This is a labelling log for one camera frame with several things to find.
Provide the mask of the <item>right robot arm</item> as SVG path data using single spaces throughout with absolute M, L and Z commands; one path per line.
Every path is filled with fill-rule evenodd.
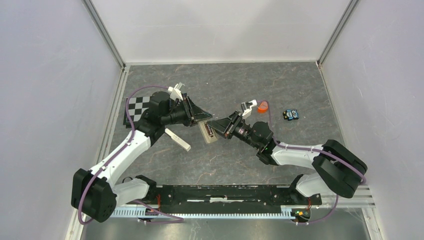
M 300 174 L 289 189 L 289 199 L 302 204 L 315 194 L 334 193 L 351 199 L 358 187 L 366 183 L 368 166 L 344 145 L 334 139 L 318 145 L 295 145 L 277 141 L 269 124 L 257 121 L 247 124 L 241 113 L 210 120 L 207 125 L 224 139 L 233 137 L 257 150 L 266 165 L 298 166 L 314 170 Z

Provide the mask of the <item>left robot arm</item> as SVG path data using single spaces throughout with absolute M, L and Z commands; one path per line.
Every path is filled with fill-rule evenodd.
M 126 203 L 134 200 L 153 203 L 157 190 L 151 186 L 152 181 L 136 177 L 118 183 L 119 177 L 157 142 L 167 125 L 191 127 L 211 118 L 209 112 L 195 105 L 186 94 L 172 98 L 165 91 L 153 93 L 124 141 L 101 162 L 89 170 L 80 168 L 73 175 L 70 204 L 77 209 L 80 223 L 86 224 L 82 214 L 102 223 Z

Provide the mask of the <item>beige remote control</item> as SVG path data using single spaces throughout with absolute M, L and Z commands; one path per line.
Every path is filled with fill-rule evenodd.
M 218 140 L 215 130 L 207 124 L 206 120 L 198 122 L 198 126 L 207 144 L 214 143 Z

